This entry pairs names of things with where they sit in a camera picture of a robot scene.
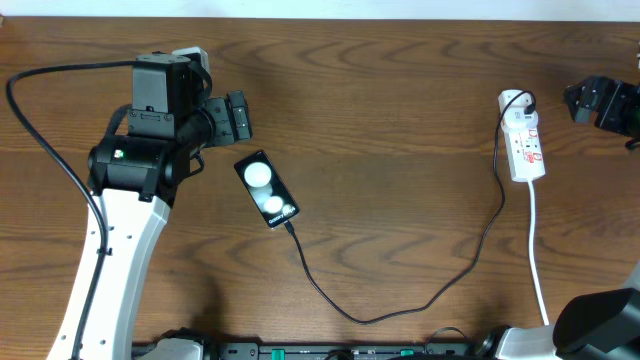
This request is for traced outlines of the black smartphone with lit screen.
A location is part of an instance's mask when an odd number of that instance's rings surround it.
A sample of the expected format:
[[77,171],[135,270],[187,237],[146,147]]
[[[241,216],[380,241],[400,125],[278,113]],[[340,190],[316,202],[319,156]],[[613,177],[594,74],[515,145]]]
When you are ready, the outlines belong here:
[[299,214],[299,205],[263,150],[236,162],[234,169],[270,229]]

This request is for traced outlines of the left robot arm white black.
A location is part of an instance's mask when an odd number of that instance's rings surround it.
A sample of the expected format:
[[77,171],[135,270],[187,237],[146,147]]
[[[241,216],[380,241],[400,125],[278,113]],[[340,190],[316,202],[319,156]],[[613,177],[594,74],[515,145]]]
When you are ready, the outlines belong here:
[[89,155],[85,245],[51,359],[129,359],[151,255],[204,148],[251,138],[244,94],[213,97],[199,47],[140,55],[132,103]]

